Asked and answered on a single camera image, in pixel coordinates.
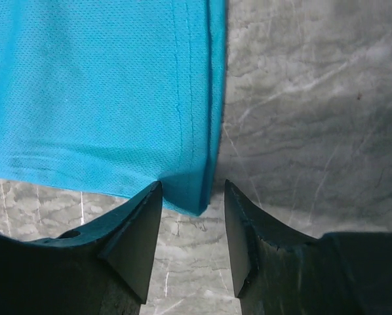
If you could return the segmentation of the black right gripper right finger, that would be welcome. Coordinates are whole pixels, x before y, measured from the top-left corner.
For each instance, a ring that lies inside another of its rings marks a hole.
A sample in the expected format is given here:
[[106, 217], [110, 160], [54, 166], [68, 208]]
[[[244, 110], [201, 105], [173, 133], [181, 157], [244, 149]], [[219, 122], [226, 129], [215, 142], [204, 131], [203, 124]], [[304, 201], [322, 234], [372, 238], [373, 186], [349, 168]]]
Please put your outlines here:
[[392, 314], [392, 232], [305, 235], [224, 184], [233, 289], [243, 314]]

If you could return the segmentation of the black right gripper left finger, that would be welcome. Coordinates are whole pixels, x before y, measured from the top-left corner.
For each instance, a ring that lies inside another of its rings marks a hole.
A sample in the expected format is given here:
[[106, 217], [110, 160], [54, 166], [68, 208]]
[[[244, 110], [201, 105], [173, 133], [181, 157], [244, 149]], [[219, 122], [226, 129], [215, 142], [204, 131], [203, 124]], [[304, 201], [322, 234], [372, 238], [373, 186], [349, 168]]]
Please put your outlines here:
[[0, 314], [138, 314], [147, 301], [162, 203], [156, 181], [57, 238], [0, 234]]

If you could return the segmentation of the teal t shirt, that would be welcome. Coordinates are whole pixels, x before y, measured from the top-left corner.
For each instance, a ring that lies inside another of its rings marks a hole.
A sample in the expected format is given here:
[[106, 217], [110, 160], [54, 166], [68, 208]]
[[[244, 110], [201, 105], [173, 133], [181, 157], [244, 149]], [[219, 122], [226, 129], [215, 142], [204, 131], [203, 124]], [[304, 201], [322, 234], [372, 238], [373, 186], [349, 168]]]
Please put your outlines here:
[[218, 154], [225, 1], [0, 1], [0, 179], [200, 215]]

